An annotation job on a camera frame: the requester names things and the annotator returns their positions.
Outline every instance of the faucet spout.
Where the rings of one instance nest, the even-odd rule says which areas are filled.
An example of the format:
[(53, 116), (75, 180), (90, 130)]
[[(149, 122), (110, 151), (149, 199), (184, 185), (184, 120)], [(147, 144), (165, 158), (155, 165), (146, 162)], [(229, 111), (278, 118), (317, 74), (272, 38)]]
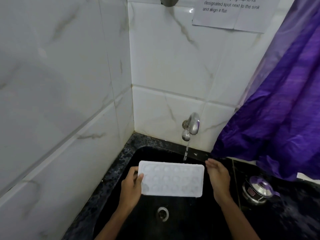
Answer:
[(196, 135), (199, 131), (200, 127), (200, 117), (199, 114), (196, 112), (193, 112), (188, 120), (185, 120), (182, 123), (182, 127), (184, 131), (182, 132), (182, 139), (184, 141), (190, 140), (190, 134)]

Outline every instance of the black sink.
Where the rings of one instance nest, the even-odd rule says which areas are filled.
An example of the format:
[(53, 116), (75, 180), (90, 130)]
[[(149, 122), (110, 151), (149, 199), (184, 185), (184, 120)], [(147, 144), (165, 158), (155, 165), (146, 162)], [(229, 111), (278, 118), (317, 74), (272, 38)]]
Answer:
[[(183, 155), (151, 147), (138, 149), (103, 207), (94, 227), (93, 238), (102, 230), (117, 208), (121, 181), (126, 177), (129, 168), (138, 166), (142, 160), (181, 163)], [(192, 158), (187, 158), (185, 163), (205, 165), (204, 162)], [(169, 218), (165, 222), (162, 219), (166, 217), (166, 213), (164, 211), (158, 213), (160, 207), (165, 207), (169, 212)], [(214, 200), (206, 170), (203, 193), (200, 198), (142, 195), (117, 237), (117, 239), (128, 238), (140, 240), (232, 239), (222, 211)]]

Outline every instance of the white plastic tray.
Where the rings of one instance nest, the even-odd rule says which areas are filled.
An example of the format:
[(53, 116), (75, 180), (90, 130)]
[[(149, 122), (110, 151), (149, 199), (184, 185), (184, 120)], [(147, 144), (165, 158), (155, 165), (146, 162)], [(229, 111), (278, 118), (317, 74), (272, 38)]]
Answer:
[(200, 164), (140, 161), (142, 194), (201, 197), (205, 167)]

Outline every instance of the sink drain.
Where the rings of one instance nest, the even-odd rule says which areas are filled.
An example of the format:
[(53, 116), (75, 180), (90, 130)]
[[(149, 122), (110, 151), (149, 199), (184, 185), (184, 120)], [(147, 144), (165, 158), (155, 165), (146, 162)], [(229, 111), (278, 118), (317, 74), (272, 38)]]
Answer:
[(157, 211), (157, 217), (165, 222), (169, 218), (169, 211), (166, 207), (160, 207)]

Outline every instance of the black granite countertop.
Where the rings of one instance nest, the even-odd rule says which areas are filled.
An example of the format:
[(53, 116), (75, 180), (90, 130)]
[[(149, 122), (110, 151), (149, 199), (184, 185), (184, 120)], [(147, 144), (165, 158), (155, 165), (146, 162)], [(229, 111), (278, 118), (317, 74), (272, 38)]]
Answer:
[[(75, 218), (63, 240), (89, 240), (94, 226), (114, 186), (134, 153), (142, 147), (165, 149), (184, 154), (186, 147), (172, 142), (134, 133), (101, 182)], [(190, 148), (188, 157), (205, 161), (209, 154)], [(257, 166), (231, 159), (218, 159), (229, 170), (230, 192), (259, 237), (264, 239), (320, 239), (320, 186), (297, 180), (287, 182), (271, 177)], [(251, 206), (241, 194), (242, 183), (253, 175), (260, 175), (280, 192), (262, 206)]]

